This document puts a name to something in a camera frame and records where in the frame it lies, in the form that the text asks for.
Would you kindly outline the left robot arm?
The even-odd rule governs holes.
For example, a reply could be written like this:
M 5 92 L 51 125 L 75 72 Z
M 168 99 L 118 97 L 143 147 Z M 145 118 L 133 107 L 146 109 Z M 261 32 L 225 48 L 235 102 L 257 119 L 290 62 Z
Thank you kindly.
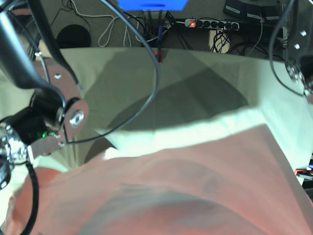
M 297 92 L 285 85 L 278 77 L 273 64 L 274 41 L 288 15 L 291 27 L 287 36 L 285 67 L 293 82 L 300 82 L 303 91 Z M 311 0 L 290 0 L 274 27 L 270 40 L 268 59 L 277 82 L 293 94 L 305 97 L 313 103 L 313 2 Z

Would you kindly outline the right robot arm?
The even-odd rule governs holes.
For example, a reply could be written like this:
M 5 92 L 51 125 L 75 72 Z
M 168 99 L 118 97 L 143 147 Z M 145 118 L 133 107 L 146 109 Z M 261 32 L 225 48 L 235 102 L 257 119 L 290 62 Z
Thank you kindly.
M 22 27 L 34 49 L 33 54 L 25 51 L 16 32 L 21 25 L 18 16 L 22 14 L 32 17 L 50 57 L 43 57 L 39 44 Z M 89 110 L 38 0 L 1 1 L 0 69 L 16 87 L 34 91 L 27 107 L 0 122 L 0 186 L 4 188 L 16 165 L 51 154 L 76 136 Z

